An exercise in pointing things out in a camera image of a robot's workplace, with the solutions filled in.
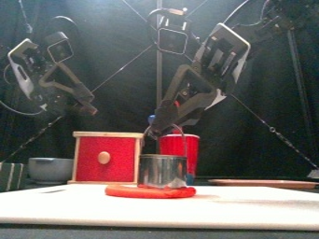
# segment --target white table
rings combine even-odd
[[[104,195],[69,184],[0,193],[0,223],[139,228],[319,231],[319,194],[264,187],[196,187],[184,199]]]

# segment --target red box with wooden lid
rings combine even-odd
[[[75,163],[68,183],[138,182],[143,134],[73,132],[73,136]]]

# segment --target red plastic cup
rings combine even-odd
[[[182,134],[167,134],[159,139],[159,153],[187,157],[187,185],[194,185],[198,169],[199,136],[186,134],[186,146]]]

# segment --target metal cup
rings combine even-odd
[[[147,188],[186,187],[187,158],[175,155],[140,155],[138,186]]]

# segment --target black curtain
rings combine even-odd
[[[204,40],[216,24],[231,15],[243,0],[162,1],[163,7],[188,8],[192,30]],[[28,157],[72,158],[72,132],[142,133],[147,118],[156,108],[158,58],[147,35],[146,18],[156,9],[156,0],[37,0],[23,1],[32,33],[17,1],[3,0],[0,7],[1,52],[12,49],[27,37],[44,44],[44,37],[63,31],[73,48],[67,65],[95,94],[92,105],[99,113],[81,116],[67,113],[56,122],[48,113],[36,117],[13,114],[0,108],[0,152],[5,159],[29,139],[27,147],[9,160],[27,162]],[[259,20],[264,0],[251,1],[232,17],[230,24],[251,24]],[[52,21],[56,16],[73,20]],[[310,100],[312,135],[318,141],[318,22],[294,31]],[[191,63],[194,55],[163,54],[163,92],[178,67]],[[8,65],[1,53],[1,72]],[[12,81],[1,76],[3,102],[23,112],[35,112]],[[294,74],[287,34],[263,44],[246,66],[235,88],[235,96],[294,145],[312,157],[310,136]],[[238,101],[228,97],[203,114],[186,133],[200,136],[198,175],[248,177],[303,177],[310,164],[270,132],[268,127]],[[156,142],[147,139],[144,152],[155,152]]]

